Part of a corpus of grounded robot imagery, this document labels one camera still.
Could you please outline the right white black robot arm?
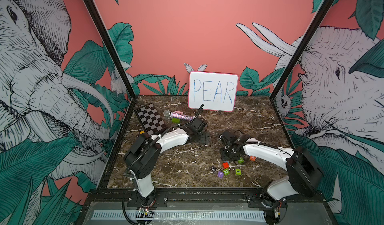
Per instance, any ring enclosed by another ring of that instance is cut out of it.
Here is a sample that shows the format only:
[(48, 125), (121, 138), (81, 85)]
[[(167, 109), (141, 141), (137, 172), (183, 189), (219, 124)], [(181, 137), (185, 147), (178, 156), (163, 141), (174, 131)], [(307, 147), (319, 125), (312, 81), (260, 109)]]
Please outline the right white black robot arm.
[(245, 134), (237, 137), (229, 131), (223, 132), (219, 140), (225, 146), (223, 153), (226, 160), (239, 160), (245, 154), (277, 165), (287, 172), (287, 176), (263, 188), (260, 200), (266, 207), (272, 207), (274, 203), (293, 195), (313, 197), (324, 177), (323, 170), (303, 147), (278, 147)]

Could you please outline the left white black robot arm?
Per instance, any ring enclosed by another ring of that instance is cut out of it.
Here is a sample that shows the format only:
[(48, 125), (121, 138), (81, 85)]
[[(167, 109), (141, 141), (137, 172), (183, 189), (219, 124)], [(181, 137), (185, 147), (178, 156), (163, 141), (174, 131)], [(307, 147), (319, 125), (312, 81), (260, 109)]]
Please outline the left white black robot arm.
[(147, 199), (154, 194), (155, 187), (151, 173), (161, 153), (187, 143), (197, 143), (207, 135), (208, 124), (199, 118), (203, 107), (204, 104), (201, 104), (189, 122), (166, 128), (159, 135), (150, 136), (147, 133), (139, 135), (125, 154), (124, 176), (133, 182), (135, 192), (141, 198)]

